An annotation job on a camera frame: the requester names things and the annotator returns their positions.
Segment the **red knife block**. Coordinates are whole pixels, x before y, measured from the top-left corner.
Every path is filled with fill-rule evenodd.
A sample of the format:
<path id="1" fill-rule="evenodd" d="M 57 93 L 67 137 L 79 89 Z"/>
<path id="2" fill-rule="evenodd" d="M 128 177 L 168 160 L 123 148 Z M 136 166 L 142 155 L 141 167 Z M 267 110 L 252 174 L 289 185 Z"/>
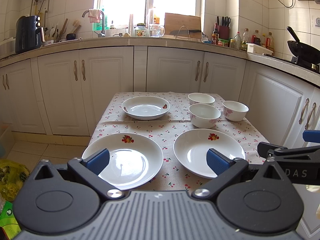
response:
<path id="1" fill-rule="evenodd" d="M 223 40 L 228 40 L 231 18 L 228 16 L 222 16 L 220 19 L 219 16 L 217 16 L 216 22 L 217 22 L 217 29 L 218 29 L 218 33 L 219 33 L 219 38 L 221 38 Z"/>

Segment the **floral bowl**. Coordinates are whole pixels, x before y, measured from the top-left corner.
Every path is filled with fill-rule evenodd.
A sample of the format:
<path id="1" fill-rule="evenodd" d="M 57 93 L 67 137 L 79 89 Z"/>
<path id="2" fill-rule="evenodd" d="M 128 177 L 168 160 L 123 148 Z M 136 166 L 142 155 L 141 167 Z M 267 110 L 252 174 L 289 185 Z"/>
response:
<path id="1" fill-rule="evenodd" d="M 249 111 L 246 105 L 236 101 L 224 101 L 222 105 L 225 118 L 234 122 L 242 121 Z"/>
<path id="2" fill-rule="evenodd" d="M 204 94 L 204 93 L 190 93 L 188 95 L 188 99 L 189 99 L 190 105 L 193 105 L 196 103 L 213 105 L 215 102 L 215 99 L 211 95 Z"/>
<path id="3" fill-rule="evenodd" d="M 190 121 L 197 128 L 212 128 L 221 116 L 214 106 L 195 103 L 189 106 Z"/>

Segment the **white plastic tray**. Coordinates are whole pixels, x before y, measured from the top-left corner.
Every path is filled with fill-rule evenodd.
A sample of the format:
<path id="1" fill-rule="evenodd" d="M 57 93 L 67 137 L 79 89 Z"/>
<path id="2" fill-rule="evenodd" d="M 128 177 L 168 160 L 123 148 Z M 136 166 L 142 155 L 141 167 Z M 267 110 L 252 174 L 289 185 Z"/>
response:
<path id="1" fill-rule="evenodd" d="M 273 51 L 254 43 L 247 43 L 247 52 L 259 55 L 273 55 Z"/>

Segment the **black wok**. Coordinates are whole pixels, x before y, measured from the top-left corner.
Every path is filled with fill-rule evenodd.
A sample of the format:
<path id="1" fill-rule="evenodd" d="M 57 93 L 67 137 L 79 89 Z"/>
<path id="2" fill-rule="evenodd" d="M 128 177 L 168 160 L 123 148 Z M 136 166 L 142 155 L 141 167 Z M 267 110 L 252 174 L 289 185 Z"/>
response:
<path id="1" fill-rule="evenodd" d="M 312 64 L 319 64 L 320 51 L 313 46 L 300 42 L 300 39 L 298 38 L 298 36 L 290 26 L 287 27 L 287 31 L 294 38 L 294 41 L 289 40 L 287 42 L 291 53 L 295 55 L 295 57 L 299 57 L 303 61 L 306 61 Z"/>

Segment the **dark soy sauce bottle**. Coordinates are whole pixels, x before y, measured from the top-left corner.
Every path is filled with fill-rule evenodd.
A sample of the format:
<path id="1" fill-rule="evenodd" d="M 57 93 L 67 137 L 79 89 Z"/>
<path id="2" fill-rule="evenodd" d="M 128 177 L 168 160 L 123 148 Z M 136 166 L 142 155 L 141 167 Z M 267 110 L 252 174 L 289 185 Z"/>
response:
<path id="1" fill-rule="evenodd" d="M 218 45 L 219 42 L 219 32 L 218 32 L 218 23 L 214 25 L 214 31 L 212 33 L 212 44 Z"/>

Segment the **black air fryer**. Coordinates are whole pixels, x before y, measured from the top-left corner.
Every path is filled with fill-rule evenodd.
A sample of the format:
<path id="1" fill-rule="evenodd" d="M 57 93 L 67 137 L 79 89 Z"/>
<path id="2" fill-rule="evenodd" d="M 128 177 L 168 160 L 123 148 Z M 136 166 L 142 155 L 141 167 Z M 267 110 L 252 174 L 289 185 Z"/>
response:
<path id="1" fill-rule="evenodd" d="M 39 15 L 21 16 L 16 22 L 15 53 L 40 48 L 45 42 Z"/>

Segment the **clear oil bottle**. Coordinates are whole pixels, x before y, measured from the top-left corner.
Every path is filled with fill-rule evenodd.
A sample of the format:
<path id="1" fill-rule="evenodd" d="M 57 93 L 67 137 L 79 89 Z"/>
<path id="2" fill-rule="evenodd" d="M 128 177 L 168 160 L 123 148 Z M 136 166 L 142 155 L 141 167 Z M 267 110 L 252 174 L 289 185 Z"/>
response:
<path id="1" fill-rule="evenodd" d="M 234 40 L 234 48 L 237 50 L 241 50 L 242 39 L 239 31 L 234 36 L 233 40 Z"/>

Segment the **wooden cutting board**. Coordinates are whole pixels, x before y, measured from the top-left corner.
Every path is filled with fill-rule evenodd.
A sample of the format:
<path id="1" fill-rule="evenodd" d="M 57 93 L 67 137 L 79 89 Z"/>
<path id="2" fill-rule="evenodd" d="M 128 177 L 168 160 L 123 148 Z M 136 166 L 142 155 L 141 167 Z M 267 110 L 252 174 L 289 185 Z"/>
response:
<path id="1" fill-rule="evenodd" d="M 201 39 L 201 18 L 199 16 L 165 13 L 164 28 L 166 35 L 184 36 Z"/>

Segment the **pink dish cloth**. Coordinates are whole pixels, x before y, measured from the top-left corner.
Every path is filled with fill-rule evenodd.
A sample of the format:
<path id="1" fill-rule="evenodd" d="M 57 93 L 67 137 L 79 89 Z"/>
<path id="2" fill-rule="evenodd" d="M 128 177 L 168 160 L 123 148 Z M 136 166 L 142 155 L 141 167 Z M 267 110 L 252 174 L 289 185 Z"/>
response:
<path id="1" fill-rule="evenodd" d="M 89 9 L 88 18 L 90 23 L 100 23 L 100 10 L 99 9 Z"/>

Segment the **chrome kitchen faucet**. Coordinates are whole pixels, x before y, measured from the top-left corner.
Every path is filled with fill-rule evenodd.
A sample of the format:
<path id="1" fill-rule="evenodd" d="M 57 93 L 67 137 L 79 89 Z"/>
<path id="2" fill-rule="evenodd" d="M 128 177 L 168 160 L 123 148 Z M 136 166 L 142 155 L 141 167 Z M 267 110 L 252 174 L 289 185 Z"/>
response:
<path id="1" fill-rule="evenodd" d="M 100 20 L 102 20 L 102 29 L 101 33 L 98 34 L 98 37 L 105 37 L 105 15 L 102 10 L 100 10 Z M 88 15 L 88 10 L 84 11 L 82 14 L 82 18 L 84 18 L 86 15 Z"/>

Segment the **cherry print tablecloth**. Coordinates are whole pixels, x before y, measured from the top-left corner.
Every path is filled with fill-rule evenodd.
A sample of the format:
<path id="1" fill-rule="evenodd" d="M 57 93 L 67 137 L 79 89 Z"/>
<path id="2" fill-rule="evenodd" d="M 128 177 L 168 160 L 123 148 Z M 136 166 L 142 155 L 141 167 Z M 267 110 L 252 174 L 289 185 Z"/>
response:
<path id="1" fill-rule="evenodd" d="M 121 104 L 128 98 L 139 96 L 139 92 L 117 93 L 111 99 L 98 122 L 90 142 L 114 133 L 137 133 L 155 141 L 164 154 L 163 165 L 157 176 L 140 187 L 140 190 L 187 190 L 194 191 L 208 182 L 206 178 L 192 174 L 176 159 L 173 151 L 175 139 L 183 132 L 193 129 L 189 118 L 189 98 L 183 93 L 155 93 L 170 103 L 169 113 L 157 120 L 140 121 L 129 117 Z M 262 164 L 264 159 L 257 153 L 257 145 L 265 137 L 247 120 L 232 122 L 221 116 L 214 130 L 233 137 L 244 149 L 246 160 L 251 164 Z"/>

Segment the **green snack package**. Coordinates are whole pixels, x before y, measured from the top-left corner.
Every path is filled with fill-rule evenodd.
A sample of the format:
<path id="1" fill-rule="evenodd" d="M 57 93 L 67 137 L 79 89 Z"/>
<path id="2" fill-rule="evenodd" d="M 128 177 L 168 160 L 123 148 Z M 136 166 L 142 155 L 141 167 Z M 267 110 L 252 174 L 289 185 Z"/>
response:
<path id="1" fill-rule="evenodd" d="M 6 201 L 1 211 L 1 239 L 14 239 L 21 231 L 12 210 L 12 203 Z"/>

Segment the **fruit plate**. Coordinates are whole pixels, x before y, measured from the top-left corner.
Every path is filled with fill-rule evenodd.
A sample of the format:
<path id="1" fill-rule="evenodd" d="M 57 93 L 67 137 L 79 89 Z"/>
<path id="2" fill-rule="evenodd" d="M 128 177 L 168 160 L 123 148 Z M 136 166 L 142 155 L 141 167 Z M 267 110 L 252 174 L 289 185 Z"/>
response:
<path id="1" fill-rule="evenodd" d="M 212 179 L 216 173 L 207 164 L 210 148 L 218 150 L 229 159 L 245 159 L 244 149 L 229 135 L 205 128 L 198 128 L 180 134 L 174 142 L 174 154 L 178 161 L 191 173 Z"/>
<path id="2" fill-rule="evenodd" d="M 98 176 L 120 190 L 130 190 L 150 181 L 161 169 L 163 152 L 153 140 L 135 133 L 116 133 L 100 137 L 82 154 L 86 159 L 107 149 L 109 163 Z"/>
<path id="3" fill-rule="evenodd" d="M 137 120 L 155 120 L 170 110 L 170 103 L 157 96 L 135 96 L 121 104 L 122 110 Z"/>

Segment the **yellow plastic bag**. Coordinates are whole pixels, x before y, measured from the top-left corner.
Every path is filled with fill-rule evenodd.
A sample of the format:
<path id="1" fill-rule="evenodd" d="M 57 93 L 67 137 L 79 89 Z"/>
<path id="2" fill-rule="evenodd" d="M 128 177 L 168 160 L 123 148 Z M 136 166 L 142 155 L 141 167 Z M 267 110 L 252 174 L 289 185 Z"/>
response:
<path id="1" fill-rule="evenodd" d="M 8 159 L 1 159 L 0 172 L 1 195 L 5 200 L 13 202 L 24 182 L 29 177 L 30 171 L 23 164 Z"/>

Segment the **white lower cabinets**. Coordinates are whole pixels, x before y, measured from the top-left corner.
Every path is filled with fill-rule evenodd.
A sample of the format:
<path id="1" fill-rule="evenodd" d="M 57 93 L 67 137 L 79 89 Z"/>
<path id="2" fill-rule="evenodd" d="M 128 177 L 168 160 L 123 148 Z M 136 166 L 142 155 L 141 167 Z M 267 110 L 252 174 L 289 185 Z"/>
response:
<path id="1" fill-rule="evenodd" d="M 278 59 L 225 49 L 220 54 L 123 46 L 32 51 L 1 62 L 1 120 L 21 143 L 12 155 L 29 168 L 80 156 L 117 93 L 200 92 L 246 104 L 246 119 L 271 143 L 303 147 L 319 129 L 319 87 L 312 72 Z"/>

